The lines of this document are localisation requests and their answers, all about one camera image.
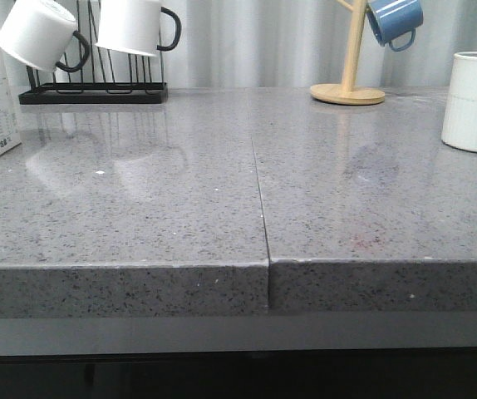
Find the white HOME ribbed cup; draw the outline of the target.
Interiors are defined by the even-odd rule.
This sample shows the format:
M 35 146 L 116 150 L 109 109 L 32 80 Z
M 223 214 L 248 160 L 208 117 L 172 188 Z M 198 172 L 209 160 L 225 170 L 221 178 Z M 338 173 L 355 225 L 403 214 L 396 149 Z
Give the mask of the white HOME ribbed cup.
M 477 52 L 454 54 L 441 140 L 477 153 Z

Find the wooden mug tree stand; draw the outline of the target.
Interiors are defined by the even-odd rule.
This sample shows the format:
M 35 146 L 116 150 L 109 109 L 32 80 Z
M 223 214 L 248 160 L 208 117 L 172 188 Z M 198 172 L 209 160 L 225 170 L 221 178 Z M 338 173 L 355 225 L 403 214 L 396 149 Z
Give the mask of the wooden mug tree stand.
M 385 100 L 383 91 L 376 88 L 356 86 L 367 1 L 359 0 L 352 4 L 346 1 L 338 1 L 338 3 L 352 13 L 342 82 L 340 84 L 316 84 L 310 87 L 310 94 L 316 100 L 338 105 L 370 106 L 380 104 Z

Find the blue enamel mug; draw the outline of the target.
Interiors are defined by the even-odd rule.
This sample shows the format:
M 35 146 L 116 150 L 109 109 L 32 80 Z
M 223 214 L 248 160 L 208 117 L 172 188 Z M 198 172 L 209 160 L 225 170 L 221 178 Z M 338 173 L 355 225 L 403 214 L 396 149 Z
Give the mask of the blue enamel mug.
M 416 29 L 423 24 L 424 13 L 418 0 L 376 0 L 367 4 L 366 15 L 378 43 L 393 52 L 408 49 L 416 39 Z M 408 42 L 397 47 L 393 42 L 410 34 Z

